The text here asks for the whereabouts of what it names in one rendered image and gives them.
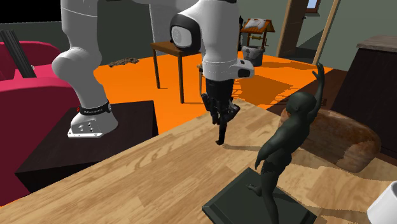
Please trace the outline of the white cup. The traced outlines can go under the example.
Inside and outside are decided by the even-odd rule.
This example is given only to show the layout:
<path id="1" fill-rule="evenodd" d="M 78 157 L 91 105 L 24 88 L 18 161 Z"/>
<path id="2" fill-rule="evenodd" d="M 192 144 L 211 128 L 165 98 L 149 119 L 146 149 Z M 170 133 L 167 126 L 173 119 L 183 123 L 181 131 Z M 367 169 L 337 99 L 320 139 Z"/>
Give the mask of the white cup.
<path id="1" fill-rule="evenodd" d="M 397 181 L 393 181 L 367 210 L 371 224 L 397 224 Z"/>

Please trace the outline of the wooden wishing well model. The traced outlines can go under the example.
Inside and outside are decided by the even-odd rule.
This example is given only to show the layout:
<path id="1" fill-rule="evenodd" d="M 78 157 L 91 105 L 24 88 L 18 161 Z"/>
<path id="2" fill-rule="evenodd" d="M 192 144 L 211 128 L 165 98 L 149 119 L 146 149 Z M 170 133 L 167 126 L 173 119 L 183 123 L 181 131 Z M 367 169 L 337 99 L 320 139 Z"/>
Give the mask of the wooden wishing well model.
<path id="1" fill-rule="evenodd" d="M 268 32 L 275 32 L 272 21 L 262 18 L 249 18 L 240 30 L 241 34 L 247 34 L 246 45 L 241 48 L 243 58 L 250 61 L 254 67 L 262 65 Z M 261 45 L 251 46 L 252 39 L 261 40 Z"/>

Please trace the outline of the brown crumbly floor piece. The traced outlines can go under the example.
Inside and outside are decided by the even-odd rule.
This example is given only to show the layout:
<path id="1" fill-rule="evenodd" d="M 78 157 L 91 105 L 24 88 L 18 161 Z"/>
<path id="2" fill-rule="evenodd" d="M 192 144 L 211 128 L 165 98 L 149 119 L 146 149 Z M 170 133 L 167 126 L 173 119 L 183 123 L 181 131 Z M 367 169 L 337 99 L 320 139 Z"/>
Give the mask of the brown crumbly floor piece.
<path id="1" fill-rule="evenodd" d="M 125 65 L 128 63 L 132 63 L 132 64 L 137 64 L 139 62 L 139 59 L 137 58 L 133 58 L 133 57 L 126 57 L 124 59 L 120 59 L 114 62 L 110 62 L 108 64 L 109 67 L 115 67 L 115 66 L 120 66 L 120 65 Z"/>

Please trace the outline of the brown bread loaf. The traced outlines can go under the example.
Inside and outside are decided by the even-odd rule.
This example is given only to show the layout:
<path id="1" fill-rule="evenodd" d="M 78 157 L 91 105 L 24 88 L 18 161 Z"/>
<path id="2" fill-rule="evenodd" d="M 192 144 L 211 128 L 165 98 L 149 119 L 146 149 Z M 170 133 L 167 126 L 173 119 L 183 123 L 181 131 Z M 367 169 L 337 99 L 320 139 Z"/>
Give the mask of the brown bread loaf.
<path id="1" fill-rule="evenodd" d="M 320 109 L 309 136 L 293 153 L 293 162 L 310 153 L 345 171 L 359 173 L 380 149 L 380 137 L 371 128 L 336 111 Z"/>

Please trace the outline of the dark cabinet with stone top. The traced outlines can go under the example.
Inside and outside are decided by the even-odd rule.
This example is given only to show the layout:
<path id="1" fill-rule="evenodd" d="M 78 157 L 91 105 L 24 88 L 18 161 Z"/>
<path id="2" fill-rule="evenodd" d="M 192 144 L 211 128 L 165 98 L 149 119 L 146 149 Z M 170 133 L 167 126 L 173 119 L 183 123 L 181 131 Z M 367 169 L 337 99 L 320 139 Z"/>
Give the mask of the dark cabinet with stone top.
<path id="1" fill-rule="evenodd" d="M 397 159 L 397 36 L 376 35 L 357 48 L 331 109 L 369 126 L 381 152 Z"/>

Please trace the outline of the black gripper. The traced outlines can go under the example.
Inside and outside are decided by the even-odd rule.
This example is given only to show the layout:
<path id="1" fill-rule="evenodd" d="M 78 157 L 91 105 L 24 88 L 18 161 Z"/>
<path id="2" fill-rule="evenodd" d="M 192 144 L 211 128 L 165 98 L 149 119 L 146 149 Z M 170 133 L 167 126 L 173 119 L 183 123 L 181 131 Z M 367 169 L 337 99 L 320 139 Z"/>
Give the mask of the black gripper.
<path id="1" fill-rule="evenodd" d="M 218 145 L 222 145 L 224 143 L 227 123 L 240 111 L 240 107 L 238 105 L 230 103 L 232 100 L 234 81 L 234 79 L 214 81 L 206 78 L 206 92 L 201 94 L 205 109 L 210 112 L 212 117 L 212 123 L 214 125 L 219 125 L 219 137 L 216 141 L 216 144 Z M 227 107 L 220 111 L 220 118 L 218 109 L 215 107 L 212 98 L 218 101 L 222 107 Z"/>

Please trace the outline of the wooden door frame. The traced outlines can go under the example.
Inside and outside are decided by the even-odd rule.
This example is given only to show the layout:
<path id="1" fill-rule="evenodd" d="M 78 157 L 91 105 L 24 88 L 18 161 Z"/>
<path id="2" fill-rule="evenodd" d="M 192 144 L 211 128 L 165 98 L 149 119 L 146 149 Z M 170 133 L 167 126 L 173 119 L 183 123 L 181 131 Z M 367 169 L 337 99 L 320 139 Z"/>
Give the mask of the wooden door frame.
<path id="1" fill-rule="evenodd" d="M 282 24 L 279 43 L 277 46 L 277 51 L 275 53 L 276 57 L 291 56 L 296 52 L 296 44 L 298 43 L 298 38 L 302 28 L 303 21 L 305 20 L 305 14 L 316 12 L 319 2 L 316 1 L 315 8 L 307 9 L 309 0 L 288 0 L 286 5 L 286 12 L 284 16 L 284 21 Z M 324 48 L 326 38 L 331 29 L 331 25 L 334 21 L 340 0 L 333 0 L 330 13 L 328 15 L 321 39 L 319 41 L 318 47 L 316 49 L 316 54 L 312 61 L 315 65 L 319 62 L 319 58 Z"/>

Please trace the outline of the dark robot stand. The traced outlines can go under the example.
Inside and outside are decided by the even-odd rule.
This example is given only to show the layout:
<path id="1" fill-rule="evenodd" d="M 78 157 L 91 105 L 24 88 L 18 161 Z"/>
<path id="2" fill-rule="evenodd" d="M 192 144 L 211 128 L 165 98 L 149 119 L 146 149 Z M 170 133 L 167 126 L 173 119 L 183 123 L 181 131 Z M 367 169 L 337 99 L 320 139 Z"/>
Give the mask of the dark robot stand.
<path id="1" fill-rule="evenodd" d="M 69 139 L 66 131 L 76 110 L 69 109 L 15 172 L 28 189 L 48 185 L 158 135 L 153 101 L 112 105 L 118 127 L 97 139 Z"/>

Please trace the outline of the light wooden table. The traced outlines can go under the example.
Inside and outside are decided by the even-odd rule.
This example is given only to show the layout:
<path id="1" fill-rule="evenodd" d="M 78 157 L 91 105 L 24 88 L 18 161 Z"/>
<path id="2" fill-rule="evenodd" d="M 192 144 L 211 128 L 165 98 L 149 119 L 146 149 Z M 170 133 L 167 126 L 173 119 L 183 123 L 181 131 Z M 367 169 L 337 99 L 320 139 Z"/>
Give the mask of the light wooden table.
<path id="1" fill-rule="evenodd" d="M 207 114 L 0 207 L 0 224 L 211 224 L 202 206 L 243 170 L 279 117 L 238 100 L 224 145 Z M 312 211 L 315 224 L 369 224 L 366 210 L 397 180 L 397 166 L 373 159 L 354 174 L 303 149 L 279 188 Z"/>

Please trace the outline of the dark green dancing figure statue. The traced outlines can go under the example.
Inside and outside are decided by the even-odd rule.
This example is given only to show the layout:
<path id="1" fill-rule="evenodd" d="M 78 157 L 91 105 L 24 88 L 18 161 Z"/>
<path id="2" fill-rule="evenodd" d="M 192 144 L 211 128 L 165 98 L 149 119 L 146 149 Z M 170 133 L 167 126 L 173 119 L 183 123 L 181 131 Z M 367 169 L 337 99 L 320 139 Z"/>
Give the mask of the dark green dancing figure statue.
<path id="1" fill-rule="evenodd" d="M 279 176 L 291 163 L 292 153 L 298 149 L 310 132 L 310 125 L 315 120 L 321 107 L 324 88 L 324 67 L 317 64 L 317 71 L 312 73 L 318 86 L 314 95 L 308 92 L 295 92 L 289 97 L 286 111 L 290 117 L 276 130 L 274 135 L 260 148 L 255 167 L 262 165 L 261 184 L 246 187 L 263 199 L 265 211 L 270 224 L 279 224 L 279 212 L 273 197 Z"/>

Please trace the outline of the black ribbed bar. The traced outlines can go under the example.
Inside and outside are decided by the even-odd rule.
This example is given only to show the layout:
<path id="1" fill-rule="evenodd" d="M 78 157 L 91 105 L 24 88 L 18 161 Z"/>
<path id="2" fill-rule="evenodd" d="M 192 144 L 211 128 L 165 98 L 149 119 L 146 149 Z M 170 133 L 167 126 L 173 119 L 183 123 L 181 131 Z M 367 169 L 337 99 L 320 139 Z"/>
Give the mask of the black ribbed bar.
<path id="1" fill-rule="evenodd" d="M 36 74 L 29 62 L 14 30 L 0 30 L 0 37 L 6 45 L 14 63 L 23 78 L 36 78 Z"/>

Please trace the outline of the brown wooden side table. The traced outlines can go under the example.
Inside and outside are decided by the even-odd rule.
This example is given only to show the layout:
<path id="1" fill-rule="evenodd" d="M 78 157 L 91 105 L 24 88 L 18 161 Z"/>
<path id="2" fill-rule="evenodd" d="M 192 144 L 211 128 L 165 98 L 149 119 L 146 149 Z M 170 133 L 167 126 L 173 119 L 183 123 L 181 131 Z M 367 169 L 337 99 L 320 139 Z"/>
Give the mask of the brown wooden side table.
<path id="1" fill-rule="evenodd" d="M 199 51 L 180 50 L 170 41 L 151 43 L 150 46 L 153 51 L 155 79 L 158 89 L 160 89 L 160 77 L 158 72 L 157 51 L 178 58 L 179 98 L 180 98 L 180 103 L 183 104 L 185 102 L 184 85 L 183 85 L 183 57 L 199 54 Z"/>

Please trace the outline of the orange rug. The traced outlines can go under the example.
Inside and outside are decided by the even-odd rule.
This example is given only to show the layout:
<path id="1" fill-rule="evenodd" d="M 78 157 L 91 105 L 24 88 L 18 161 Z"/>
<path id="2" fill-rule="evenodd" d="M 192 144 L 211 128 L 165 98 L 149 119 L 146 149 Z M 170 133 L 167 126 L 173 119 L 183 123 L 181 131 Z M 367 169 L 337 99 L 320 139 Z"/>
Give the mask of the orange rug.
<path id="1" fill-rule="evenodd" d="M 94 71 L 110 103 L 152 100 L 158 131 L 166 132 L 206 110 L 200 98 L 205 80 L 199 78 L 199 54 L 183 57 L 184 95 L 179 94 L 178 60 L 172 55 L 140 59 L 137 64 L 103 65 Z M 236 80 L 232 95 L 267 109 L 316 78 L 315 65 L 264 55 L 253 78 Z"/>

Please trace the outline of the red sofa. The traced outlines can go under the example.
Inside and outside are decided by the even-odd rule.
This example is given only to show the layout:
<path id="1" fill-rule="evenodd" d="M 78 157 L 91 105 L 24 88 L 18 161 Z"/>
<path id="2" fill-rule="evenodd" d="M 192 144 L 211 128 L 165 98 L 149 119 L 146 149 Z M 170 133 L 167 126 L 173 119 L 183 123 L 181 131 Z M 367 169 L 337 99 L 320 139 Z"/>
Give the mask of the red sofa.
<path id="1" fill-rule="evenodd" d="M 39 41 L 20 44 L 33 78 L 21 75 L 0 42 L 0 207 L 29 194 L 15 171 L 64 113 L 80 103 L 73 88 L 53 73 L 58 48 Z"/>

